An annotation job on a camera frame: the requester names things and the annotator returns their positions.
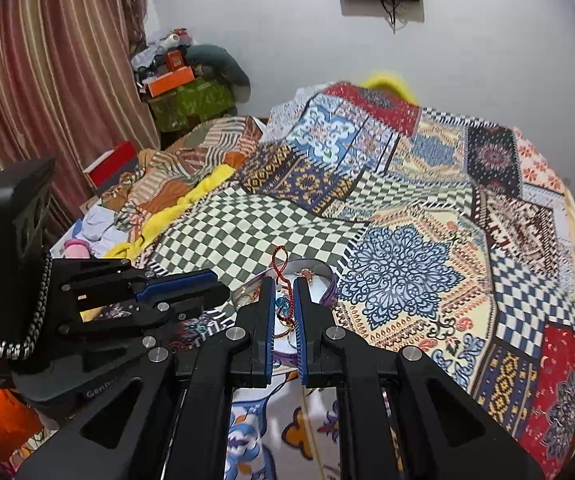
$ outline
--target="patterned bed sheet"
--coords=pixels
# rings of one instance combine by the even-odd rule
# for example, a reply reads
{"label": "patterned bed sheet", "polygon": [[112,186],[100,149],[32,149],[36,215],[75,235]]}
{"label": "patterned bed sheet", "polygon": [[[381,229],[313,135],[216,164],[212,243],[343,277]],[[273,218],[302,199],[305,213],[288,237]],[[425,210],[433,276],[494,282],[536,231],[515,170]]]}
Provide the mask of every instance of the patterned bed sheet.
{"label": "patterned bed sheet", "polygon": [[[536,147],[348,83],[299,91],[263,141],[147,265],[210,267],[234,289],[279,245],[327,262],[339,325],[418,345],[553,478],[575,428],[575,205]],[[226,304],[208,331],[234,319]],[[234,400],[227,480],[340,478],[334,390],[277,365]]]}

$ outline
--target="striped curtain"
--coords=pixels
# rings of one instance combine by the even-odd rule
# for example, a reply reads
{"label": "striped curtain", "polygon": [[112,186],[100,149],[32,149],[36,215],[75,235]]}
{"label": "striped curtain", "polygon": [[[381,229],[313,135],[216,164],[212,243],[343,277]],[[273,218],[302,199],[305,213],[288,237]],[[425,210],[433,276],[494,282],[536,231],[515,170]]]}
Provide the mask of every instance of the striped curtain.
{"label": "striped curtain", "polygon": [[82,168],[122,140],[157,148],[128,56],[144,0],[0,0],[0,168],[57,155],[54,234],[91,196]]}

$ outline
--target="red book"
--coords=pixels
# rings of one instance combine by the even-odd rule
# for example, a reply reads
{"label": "red book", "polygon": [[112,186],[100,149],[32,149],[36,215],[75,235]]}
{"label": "red book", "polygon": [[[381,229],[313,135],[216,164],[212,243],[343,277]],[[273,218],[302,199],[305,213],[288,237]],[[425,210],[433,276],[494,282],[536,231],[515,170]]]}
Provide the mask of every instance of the red book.
{"label": "red book", "polygon": [[100,187],[103,182],[112,177],[120,168],[136,157],[136,150],[129,140],[121,142],[113,150],[103,153],[83,170],[91,183]]}

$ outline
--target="wall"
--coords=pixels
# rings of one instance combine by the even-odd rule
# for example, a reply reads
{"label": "wall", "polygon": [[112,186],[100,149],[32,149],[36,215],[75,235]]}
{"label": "wall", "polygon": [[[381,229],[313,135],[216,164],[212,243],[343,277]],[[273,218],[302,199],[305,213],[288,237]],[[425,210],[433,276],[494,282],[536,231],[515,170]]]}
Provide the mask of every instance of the wall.
{"label": "wall", "polygon": [[377,1],[152,0],[161,27],[225,47],[267,116],[301,86],[401,74],[427,106],[519,126],[575,194],[575,1],[423,0],[395,36]]}

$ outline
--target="yellow fabric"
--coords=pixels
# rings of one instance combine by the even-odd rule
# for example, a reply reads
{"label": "yellow fabric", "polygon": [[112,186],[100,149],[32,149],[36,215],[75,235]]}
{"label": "yellow fabric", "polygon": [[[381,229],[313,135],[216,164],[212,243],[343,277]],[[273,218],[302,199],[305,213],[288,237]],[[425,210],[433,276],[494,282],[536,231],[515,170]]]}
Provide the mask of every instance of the yellow fabric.
{"label": "yellow fabric", "polygon": [[154,239],[162,233],[168,225],[170,225],[176,218],[181,216],[189,206],[194,202],[203,198],[214,188],[220,186],[229,177],[231,177],[236,170],[227,164],[220,164],[214,168],[214,171],[206,176],[199,182],[194,189],[189,191],[185,196],[182,196],[176,202],[176,205],[168,207],[163,211],[159,211],[153,215],[147,223],[143,226],[141,236],[139,236],[133,244],[125,242],[118,244],[110,250],[104,257],[105,258],[129,258],[133,260],[148,247]]}
{"label": "yellow fabric", "polygon": [[413,105],[419,106],[419,102],[416,101],[416,97],[404,81],[389,74],[378,74],[372,76],[362,85],[364,88],[369,88],[371,90],[379,90],[384,92],[389,92],[394,94],[400,99],[407,101]]}

